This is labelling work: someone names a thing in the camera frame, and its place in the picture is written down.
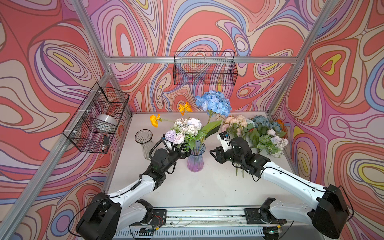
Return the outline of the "white purple mixed bouquet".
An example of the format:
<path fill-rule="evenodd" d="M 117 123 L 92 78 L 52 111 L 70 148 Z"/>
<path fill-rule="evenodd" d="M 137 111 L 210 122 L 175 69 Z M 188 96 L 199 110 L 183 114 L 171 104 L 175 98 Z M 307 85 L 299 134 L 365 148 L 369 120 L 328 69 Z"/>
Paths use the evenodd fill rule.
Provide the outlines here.
<path fill-rule="evenodd" d="M 176 119 L 173 127 L 166 132 L 165 139 L 184 152 L 196 149 L 198 142 L 204 142 L 203 126 L 199 119 Z"/>

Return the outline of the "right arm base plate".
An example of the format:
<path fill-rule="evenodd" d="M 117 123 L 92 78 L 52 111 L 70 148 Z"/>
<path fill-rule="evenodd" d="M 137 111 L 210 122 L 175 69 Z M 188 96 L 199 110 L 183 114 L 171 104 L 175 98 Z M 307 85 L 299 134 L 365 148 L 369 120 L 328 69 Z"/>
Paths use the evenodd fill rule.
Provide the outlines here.
<path fill-rule="evenodd" d="M 284 225 L 287 223 L 285 219 L 275 218 L 269 209 L 263 208 L 246 208 L 244 209 L 244 214 L 241 217 L 245 218 L 247 224 L 256 225 L 256 224 L 273 224 L 273 225 Z"/>

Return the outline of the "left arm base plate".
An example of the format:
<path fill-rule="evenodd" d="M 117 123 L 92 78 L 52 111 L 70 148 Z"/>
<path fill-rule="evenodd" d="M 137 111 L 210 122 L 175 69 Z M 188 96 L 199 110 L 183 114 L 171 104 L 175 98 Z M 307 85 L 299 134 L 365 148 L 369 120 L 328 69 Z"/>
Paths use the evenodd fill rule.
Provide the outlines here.
<path fill-rule="evenodd" d="M 136 222 L 132 226 L 154 226 L 160 227 L 166 224 L 167 210 L 154 209 L 151 213 L 146 214 L 141 222 Z"/>

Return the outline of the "orange poppy flower stem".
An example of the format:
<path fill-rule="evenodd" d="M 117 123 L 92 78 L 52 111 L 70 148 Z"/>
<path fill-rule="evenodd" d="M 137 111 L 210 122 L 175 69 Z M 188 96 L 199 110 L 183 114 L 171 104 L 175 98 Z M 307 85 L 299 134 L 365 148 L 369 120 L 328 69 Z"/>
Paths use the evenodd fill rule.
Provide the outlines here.
<path fill-rule="evenodd" d="M 189 102 L 185 102 L 184 104 L 179 104 L 178 110 L 179 110 L 179 113 L 178 113 L 179 118 L 187 117 L 188 113 L 193 112 L 193 108 Z M 151 125 L 157 128 L 159 126 L 159 123 L 161 122 L 173 123 L 177 119 L 177 117 L 175 114 L 165 114 L 164 116 L 162 116 L 161 114 L 157 114 L 157 115 L 151 115 L 149 119 L 150 119 Z"/>

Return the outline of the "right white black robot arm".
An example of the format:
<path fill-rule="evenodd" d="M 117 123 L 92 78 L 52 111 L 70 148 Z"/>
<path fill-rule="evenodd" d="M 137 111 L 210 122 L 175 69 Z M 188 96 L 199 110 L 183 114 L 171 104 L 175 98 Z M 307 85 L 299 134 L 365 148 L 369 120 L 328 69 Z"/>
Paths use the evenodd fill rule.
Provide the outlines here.
<path fill-rule="evenodd" d="M 254 181 L 271 182 L 302 201 L 301 204 L 290 204 L 267 198 L 259 208 L 256 221 L 269 224 L 292 220 L 312 225 L 330 239 L 341 236 L 350 215 L 341 187 L 325 187 L 298 177 L 269 158 L 253 153 L 243 138 L 219 140 L 222 145 L 210 151 L 216 162 L 230 162 L 235 168 L 250 174 Z"/>

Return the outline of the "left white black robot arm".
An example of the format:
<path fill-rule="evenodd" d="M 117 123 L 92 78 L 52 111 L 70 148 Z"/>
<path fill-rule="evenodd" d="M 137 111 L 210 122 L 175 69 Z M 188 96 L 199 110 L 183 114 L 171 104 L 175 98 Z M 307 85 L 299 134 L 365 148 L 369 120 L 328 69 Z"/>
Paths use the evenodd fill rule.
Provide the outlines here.
<path fill-rule="evenodd" d="M 169 169 L 190 154 L 189 150 L 176 147 L 152 149 L 151 162 L 137 181 L 110 195 L 99 193 L 83 208 L 75 227 L 76 236 L 84 240 L 111 240 L 116 232 L 131 224 L 151 221 L 153 206 L 143 196 L 160 187 Z"/>

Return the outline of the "blue hydrangea flower stem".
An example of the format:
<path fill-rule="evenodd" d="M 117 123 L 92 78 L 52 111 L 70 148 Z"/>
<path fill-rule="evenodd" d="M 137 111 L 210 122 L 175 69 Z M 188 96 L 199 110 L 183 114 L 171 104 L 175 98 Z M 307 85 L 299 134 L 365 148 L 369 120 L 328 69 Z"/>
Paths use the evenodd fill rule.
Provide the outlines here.
<path fill-rule="evenodd" d="M 213 117 L 224 119 L 230 115 L 232 111 L 230 100 L 218 91 L 209 91 L 202 96 L 196 97 L 196 105 L 204 112 L 207 112 L 209 119 L 205 126 L 199 130 L 196 141 L 203 143 L 208 137 L 216 134 L 221 126 L 221 121 L 211 122 Z"/>

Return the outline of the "clear ribbed glass vase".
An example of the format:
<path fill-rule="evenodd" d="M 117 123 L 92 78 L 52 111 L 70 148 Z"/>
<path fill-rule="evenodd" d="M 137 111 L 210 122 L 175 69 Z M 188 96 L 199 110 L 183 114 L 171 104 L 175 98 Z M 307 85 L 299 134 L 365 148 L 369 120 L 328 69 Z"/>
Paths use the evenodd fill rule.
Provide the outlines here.
<path fill-rule="evenodd" d="M 150 151 L 154 145 L 153 133 L 148 129 L 142 129 L 135 134 L 135 141 L 140 144 L 144 158 L 150 161 Z"/>

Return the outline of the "blue purple glass vase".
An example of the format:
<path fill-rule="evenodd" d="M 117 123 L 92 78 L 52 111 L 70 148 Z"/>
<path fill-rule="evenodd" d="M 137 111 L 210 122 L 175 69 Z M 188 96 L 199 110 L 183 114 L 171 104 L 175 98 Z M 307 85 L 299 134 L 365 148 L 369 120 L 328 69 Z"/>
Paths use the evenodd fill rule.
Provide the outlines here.
<path fill-rule="evenodd" d="M 204 168 L 204 153 L 206 146 L 201 141 L 196 141 L 195 148 L 191 150 L 191 154 L 187 160 L 187 167 L 191 172 L 197 173 Z"/>

